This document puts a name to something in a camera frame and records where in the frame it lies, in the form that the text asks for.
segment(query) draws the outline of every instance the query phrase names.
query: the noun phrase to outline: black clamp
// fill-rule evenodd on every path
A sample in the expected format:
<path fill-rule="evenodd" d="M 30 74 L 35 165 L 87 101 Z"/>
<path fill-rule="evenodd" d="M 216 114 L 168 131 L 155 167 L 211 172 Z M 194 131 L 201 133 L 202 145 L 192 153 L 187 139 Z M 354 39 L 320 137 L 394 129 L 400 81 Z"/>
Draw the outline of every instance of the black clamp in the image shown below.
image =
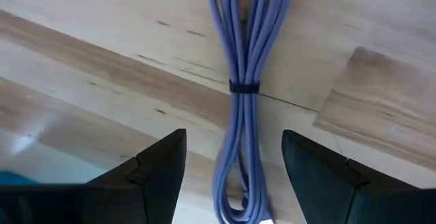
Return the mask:
<path fill-rule="evenodd" d="M 230 92 L 235 94 L 257 94 L 260 83 L 257 84 L 233 84 L 229 81 Z"/>

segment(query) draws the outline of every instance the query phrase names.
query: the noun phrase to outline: blue cable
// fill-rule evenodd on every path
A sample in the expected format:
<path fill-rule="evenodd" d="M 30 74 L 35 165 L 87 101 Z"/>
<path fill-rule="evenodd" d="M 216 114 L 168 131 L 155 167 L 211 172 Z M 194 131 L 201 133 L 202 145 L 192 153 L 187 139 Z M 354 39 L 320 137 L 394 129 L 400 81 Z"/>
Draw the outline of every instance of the blue cable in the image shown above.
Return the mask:
<path fill-rule="evenodd" d="M 221 0 L 221 8 L 218 0 L 209 0 L 232 84 L 259 84 L 289 2 L 251 0 L 247 29 L 244 30 L 240 24 L 239 0 Z M 230 122 L 213 176 L 215 214 L 220 223 L 272 222 L 273 214 L 260 161 L 256 94 L 232 93 L 231 100 Z M 227 175 L 234 164 L 244 188 L 242 210 L 230 207 L 225 191 Z"/>

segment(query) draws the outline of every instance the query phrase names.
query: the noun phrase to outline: wooden board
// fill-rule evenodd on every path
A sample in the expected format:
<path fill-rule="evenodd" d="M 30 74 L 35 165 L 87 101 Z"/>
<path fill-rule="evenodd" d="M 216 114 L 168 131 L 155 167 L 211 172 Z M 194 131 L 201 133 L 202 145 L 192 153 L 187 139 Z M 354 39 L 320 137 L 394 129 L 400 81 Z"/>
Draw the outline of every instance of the wooden board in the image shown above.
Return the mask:
<path fill-rule="evenodd" d="M 358 48 L 315 126 L 436 169 L 436 66 Z"/>
<path fill-rule="evenodd" d="M 40 182 L 84 182 L 142 147 L 141 136 L 162 138 L 176 128 L 186 128 L 189 151 L 174 223 L 198 219 L 216 223 L 211 184 L 228 116 L 226 94 L 4 12 L 0 13 L 0 78 L 9 87 L 0 95 L 0 103 L 22 112 L 18 117 L 0 116 L 17 124 L 0 128 L 1 169 Z M 283 169 L 284 129 L 294 129 L 410 184 L 436 187 L 436 172 L 312 127 L 314 111 L 266 96 L 259 100 L 262 161 L 279 224 L 305 223 Z M 96 140 L 56 140 L 60 135 L 49 133 L 45 140 L 33 138 L 28 145 L 26 135 L 32 134 L 32 127 L 25 125 L 34 121 L 33 114 L 53 113 L 66 120 L 57 127 L 66 135 L 77 131 L 84 135 L 77 139 Z M 112 135 L 127 142 L 117 144 L 108 138 Z M 27 147 L 14 154 L 15 145 Z M 62 169 L 76 175 L 65 176 Z M 241 188 L 233 180 L 230 192 L 240 195 Z"/>
<path fill-rule="evenodd" d="M 0 0 L 0 9 L 228 91 L 208 0 Z M 435 0 L 292 0 L 261 93 L 319 110 L 357 46 L 435 61 Z"/>
<path fill-rule="evenodd" d="M 1 167 L 7 165 L 9 170 L 41 182 L 86 182 L 157 141 L 147 134 L 4 78 L 0 78 L 0 97 L 0 148 L 5 150 L 5 144 L 10 144 L 7 153 L 2 152 L 9 159 Z M 82 161 L 70 159 L 68 155 L 80 157 Z M 187 153 L 175 223 L 186 223 L 195 213 L 211 221 L 215 219 L 211 201 L 214 167 L 213 159 Z M 40 170 L 35 173 L 29 168 Z M 59 168 L 69 170 L 70 176 L 47 176 L 52 170 L 58 176 L 64 175 Z M 271 164 L 266 164 L 265 168 L 268 186 L 274 189 L 270 195 L 277 219 L 281 223 L 304 223 L 285 170 Z M 236 177 L 230 179 L 230 183 L 233 182 L 230 190 L 242 195 L 242 189 L 236 184 L 239 178 L 234 175 Z"/>

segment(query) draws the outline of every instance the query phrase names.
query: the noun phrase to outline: wooden surface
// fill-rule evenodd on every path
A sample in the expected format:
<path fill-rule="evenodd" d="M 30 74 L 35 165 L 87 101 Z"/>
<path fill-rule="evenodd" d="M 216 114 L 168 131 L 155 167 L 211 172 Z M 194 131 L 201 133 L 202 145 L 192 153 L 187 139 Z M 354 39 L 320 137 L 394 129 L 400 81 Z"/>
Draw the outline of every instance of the wooden surface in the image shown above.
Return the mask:
<path fill-rule="evenodd" d="M 436 65 L 358 48 L 315 126 L 436 169 Z"/>
<path fill-rule="evenodd" d="M 187 166 L 174 223 L 196 223 L 199 217 L 215 222 L 211 183 L 227 95 L 5 12 L 0 56 L 1 169 L 40 182 L 86 182 L 157 138 L 187 128 Z M 283 169 L 283 129 L 418 187 L 436 186 L 433 171 L 312 127 L 315 115 L 260 97 L 260 116 L 267 121 L 260 125 L 262 160 L 278 223 L 305 223 Z M 232 197 L 241 194 L 235 177 L 229 182 Z"/>
<path fill-rule="evenodd" d="M 305 222 L 283 170 L 284 129 L 417 187 L 436 187 L 432 170 L 312 127 L 356 46 L 432 63 L 435 5 L 434 0 L 292 0 L 259 96 L 262 161 L 278 223 Z M 228 69 L 207 0 L 0 0 L 0 9 L 40 25 L 0 13 L 0 78 L 16 98 L 2 102 L 42 109 L 35 112 L 39 115 L 56 110 L 19 101 L 27 99 L 25 91 L 61 102 L 71 121 L 114 129 L 126 138 L 126 131 L 136 131 L 119 144 L 49 137 L 28 145 L 23 135 L 29 129 L 3 126 L 1 168 L 41 182 L 84 182 L 137 149 L 135 135 L 152 140 L 186 128 L 187 170 L 174 223 L 215 222 L 211 177 L 227 124 Z M 14 154 L 17 144 L 28 146 Z M 101 154 L 90 157 L 89 151 Z M 62 169 L 75 173 L 64 176 Z M 240 194 L 230 185 L 232 195 Z"/>
<path fill-rule="evenodd" d="M 0 9 L 227 92 L 208 0 L 0 0 Z M 292 0 L 261 93 L 319 110 L 356 46 L 433 62 L 435 0 Z"/>

